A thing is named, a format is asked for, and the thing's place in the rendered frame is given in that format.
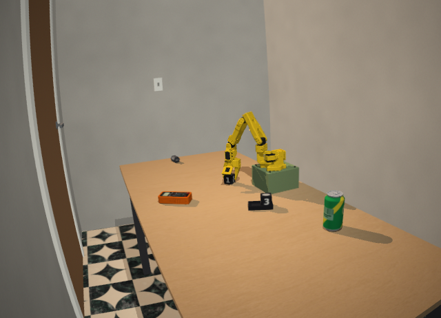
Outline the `green drink can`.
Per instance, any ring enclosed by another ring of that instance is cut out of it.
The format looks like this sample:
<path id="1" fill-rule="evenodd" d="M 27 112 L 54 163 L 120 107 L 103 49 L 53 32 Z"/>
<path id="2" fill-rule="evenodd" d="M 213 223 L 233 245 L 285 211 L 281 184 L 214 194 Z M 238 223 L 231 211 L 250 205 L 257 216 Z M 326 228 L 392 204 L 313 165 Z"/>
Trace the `green drink can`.
<path id="1" fill-rule="evenodd" d="M 328 191 L 325 196 L 323 227 L 328 231 L 342 228 L 345 197 L 342 191 Z"/>

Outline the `orange digital multimeter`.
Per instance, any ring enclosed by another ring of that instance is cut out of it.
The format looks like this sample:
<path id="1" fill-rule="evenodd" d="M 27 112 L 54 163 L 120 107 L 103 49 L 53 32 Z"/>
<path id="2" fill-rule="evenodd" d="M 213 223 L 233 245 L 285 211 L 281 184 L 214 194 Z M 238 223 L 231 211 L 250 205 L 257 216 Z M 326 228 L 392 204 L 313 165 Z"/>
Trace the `orange digital multimeter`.
<path id="1" fill-rule="evenodd" d="M 189 204 L 192 200 L 192 192 L 163 191 L 158 196 L 161 204 Z"/>

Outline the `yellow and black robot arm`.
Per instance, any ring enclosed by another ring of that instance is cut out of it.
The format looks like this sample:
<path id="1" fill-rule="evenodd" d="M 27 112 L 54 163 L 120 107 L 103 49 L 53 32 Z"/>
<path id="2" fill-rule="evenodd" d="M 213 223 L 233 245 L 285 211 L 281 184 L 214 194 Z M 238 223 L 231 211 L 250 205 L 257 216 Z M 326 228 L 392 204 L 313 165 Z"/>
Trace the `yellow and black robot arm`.
<path id="1" fill-rule="evenodd" d="M 233 134 L 230 135 L 227 140 L 228 143 L 226 144 L 225 159 L 233 160 L 236 157 L 237 154 L 236 144 L 239 143 L 241 136 L 247 125 L 249 126 L 249 130 L 252 133 L 252 136 L 254 137 L 254 140 L 257 143 L 256 145 L 257 162 L 260 164 L 260 167 L 261 168 L 267 167 L 267 171 L 280 171 L 282 169 L 285 169 L 286 164 L 284 164 L 284 159 L 283 159 L 285 152 L 280 149 L 266 151 L 267 137 L 264 134 L 261 126 L 259 125 L 258 121 L 255 119 L 252 112 L 247 112 L 246 114 L 243 114 L 243 117 L 240 118 L 239 121 L 237 122 Z M 265 154 L 265 159 L 264 159 L 264 154 Z"/>

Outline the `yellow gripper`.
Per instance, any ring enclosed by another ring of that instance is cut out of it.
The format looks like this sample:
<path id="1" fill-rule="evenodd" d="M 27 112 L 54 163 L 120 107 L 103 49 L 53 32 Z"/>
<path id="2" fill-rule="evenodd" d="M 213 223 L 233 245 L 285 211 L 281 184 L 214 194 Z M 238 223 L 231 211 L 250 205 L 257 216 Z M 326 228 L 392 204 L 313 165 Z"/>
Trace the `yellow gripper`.
<path id="1" fill-rule="evenodd" d="M 239 172 L 239 170 L 240 170 L 240 166 L 241 166 L 241 164 L 240 164 L 240 158 L 237 158 L 237 157 L 235 157 L 233 160 L 225 160 L 225 163 L 224 163 L 224 168 L 223 168 L 223 172 L 222 172 L 222 175 L 223 175 L 223 178 L 224 178 L 224 175 L 231 175 L 231 173 L 232 173 L 232 169 L 233 168 L 235 168 L 235 180 L 237 179 L 237 176 L 238 176 L 238 172 Z"/>

